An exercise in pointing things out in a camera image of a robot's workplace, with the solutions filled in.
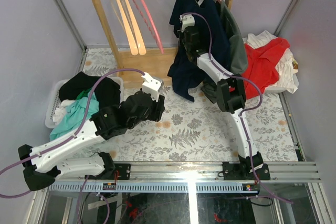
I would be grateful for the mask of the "navy blue t-shirt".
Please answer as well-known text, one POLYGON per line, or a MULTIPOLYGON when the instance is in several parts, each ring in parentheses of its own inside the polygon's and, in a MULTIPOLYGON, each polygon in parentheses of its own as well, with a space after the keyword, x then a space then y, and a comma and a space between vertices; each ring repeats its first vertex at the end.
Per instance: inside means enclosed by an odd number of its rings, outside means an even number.
MULTIPOLYGON (((222 27, 221 20, 213 0, 176 0, 169 21, 174 26, 174 33, 179 37, 181 29, 180 15, 184 13, 197 13, 202 17, 195 16, 195 26, 203 39, 205 50, 211 46, 212 56, 227 70, 230 69, 230 43, 222 27)), ((173 64, 167 73, 172 78, 172 87, 176 94, 194 102, 188 90, 196 88, 207 75, 196 65, 191 63, 186 55, 185 48, 179 46, 173 64)))

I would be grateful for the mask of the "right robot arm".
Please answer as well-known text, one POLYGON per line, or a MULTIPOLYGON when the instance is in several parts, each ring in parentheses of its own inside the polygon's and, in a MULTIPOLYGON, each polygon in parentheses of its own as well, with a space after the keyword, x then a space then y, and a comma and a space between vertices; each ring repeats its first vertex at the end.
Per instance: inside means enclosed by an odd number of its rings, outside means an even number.
POLYGON ((195 26, 179 31, 180 45, 186 50, 188 60, 197 65, 216 84, 212 100, 222 112, 228 114, 238 146, 238 163, 223 162, 218 175, 225 180, 270 180, 269 167, 258 151, 248 127, 243 78, 222 67, 200 41, 195 26))

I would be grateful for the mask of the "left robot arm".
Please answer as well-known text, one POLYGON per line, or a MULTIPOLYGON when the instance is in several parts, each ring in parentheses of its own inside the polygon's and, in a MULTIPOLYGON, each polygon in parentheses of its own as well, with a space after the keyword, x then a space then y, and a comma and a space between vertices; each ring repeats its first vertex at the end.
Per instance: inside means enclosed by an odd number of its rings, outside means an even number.
POLYGON ((140 90, 119 105, 99 110, 80 129, 41 146, 21 146, 18 153, 23 161, 24 180, 29 190, 38 191, 65 178, 113 178, 116 166, 109 153, 100 152, 92 157, 75 159, 72 155, 123 135, 142 121, 160 121, 165 110, 164 101, 165 97, 161 94, 153 99, 140 90))

